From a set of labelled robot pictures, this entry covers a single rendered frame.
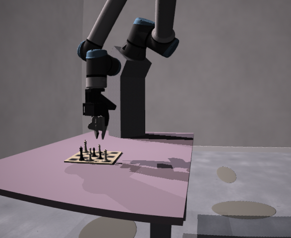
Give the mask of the black and cream chessboard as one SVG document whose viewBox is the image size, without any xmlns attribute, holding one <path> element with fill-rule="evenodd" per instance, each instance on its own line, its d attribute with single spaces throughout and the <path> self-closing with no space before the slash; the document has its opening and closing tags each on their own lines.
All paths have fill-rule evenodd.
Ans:
<svg viewBox="0 0 291 238">
<path fill-rule="evenodd" d="M 84 150 L 83 150 L 84 151 Z M 103 162 L 104 160 L 104 151 L 101 151 L 102 159 L 99 158 L 98 151 L 95 151 L 96 157 L 92 157 L 92 161 L 89 161 L 89 151 L 87 153 L 83 153 L 84 161 L 79 161 L 80 159 L 80 152 L 76 153 L 75 155 L 71 156 L 70 158 L 66 159 L 64 162 L 66 163 L 82 163 L 82 164 L 102 164 L 102 165 L 112 165 L 116 159 L 121 155 L 122 152 L 116 152 L 116 151 L 107 151 L 107 159 L 108 162 Z"/>
</svg>

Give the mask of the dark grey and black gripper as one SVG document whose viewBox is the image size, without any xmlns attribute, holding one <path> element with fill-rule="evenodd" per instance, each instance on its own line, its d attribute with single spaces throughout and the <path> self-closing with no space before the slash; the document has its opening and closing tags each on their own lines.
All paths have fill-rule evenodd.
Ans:
<svg viewBox="0 0 291 238">
<path fill-rule="evenodd" d="M 83 103 L 83 115 L 92 117 L 92 121 L 90 124 L 88 124 L 88 128 L 94 130 L 96 139 L 98 139 L 99 131 L 102 131 L 103 140 L 109 123 L 109 110 L 106 103 L 102 102 L 99 99 L 102 91 L 105 91 L 105 89 L 85 89 L 85 103 Z"/>
</svg>

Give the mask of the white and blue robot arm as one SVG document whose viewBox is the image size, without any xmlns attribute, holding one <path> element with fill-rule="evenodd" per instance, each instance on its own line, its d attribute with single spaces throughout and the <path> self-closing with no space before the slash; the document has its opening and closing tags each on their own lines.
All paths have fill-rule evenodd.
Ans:
<svg viewBox="0 0 291 238">
<path fill-rule="evenodd" d="M 89 37 L 78 46 L 78 56 L 86 61 L 86 88 L 107 88 L 107 75 L 117 75 L 121 70 L 120 61 L 102 47 L 126 2 L 107 0 Z M 134 60 L 145 60 L 148 47 L 161 56 L 170 57 L 179 44 L 173 30 L 175 6 L 176 0 L 156 0 L 155 22 L 136 18 L 121 53 Z M 99 99 L 109 110 L 116 109 L 104 95 Z"/>
</svg>

